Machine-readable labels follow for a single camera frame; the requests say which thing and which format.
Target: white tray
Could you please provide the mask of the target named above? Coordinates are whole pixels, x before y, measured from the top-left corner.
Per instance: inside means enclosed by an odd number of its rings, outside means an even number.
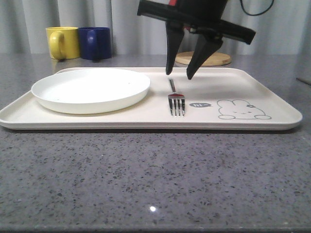
[[[205,67],[200,68],[192,80],[187,79],[186,68],[173,69],[170,77],[174,78],[177,92],[186,96],[186,114],[172,117],[167,98],[171,90],[165,68],[122,69],[143,72],[151,79],[147,96],[135,105],[102,114],[63,114],[42,107],[29,91],[0,111],[0,125],[15,130],[287,130],[302,120],[299,111],[244,71]]]

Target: mug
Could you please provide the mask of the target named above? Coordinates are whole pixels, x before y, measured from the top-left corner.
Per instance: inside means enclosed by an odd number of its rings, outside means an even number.
[[[78,28],[46,28],[50,57],[57,60],[80,57]]]
[[[81,58],[101,60],[111,58],[110,29],[105,27],[78,28]]]

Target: metal fork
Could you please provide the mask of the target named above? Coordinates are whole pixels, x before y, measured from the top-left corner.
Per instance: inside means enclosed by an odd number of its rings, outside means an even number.
[[[173,94],[168,95],[171,115],[173,117],[183,117],[185,115],[185,96],[177,94],[173,78],[169,78]]]

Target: cable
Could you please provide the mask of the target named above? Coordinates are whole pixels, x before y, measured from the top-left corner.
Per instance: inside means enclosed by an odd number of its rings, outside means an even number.
[[[264,13],[266,13],[267,11],[269,11],[271,9],[271,7],[273,6],[273,3],[274,3],[274,0],[271,1],[271,4],[270,6],[263,12],[260,12],[258,14],[250,14],[248,13],[245,8],[244,8],[244,4],[243,4],[243,0],[240,0],[240,4],[241,4],[241,8],[242,10],[244,11],[245,14],[247,14],[248,16],[260,16],[260,15],[263,15]]]

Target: wooden coaster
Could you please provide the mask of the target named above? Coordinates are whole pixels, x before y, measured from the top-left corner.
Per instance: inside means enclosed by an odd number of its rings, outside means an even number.
[[[176,56],[175,61],[184,65],[189,65],[189,62],[193,56],[193,52],[181,52]],[[211,66],[223,66],[231,62],[231,57],[227,54],[216,52],[211,55],[201,66],[211,67]]]

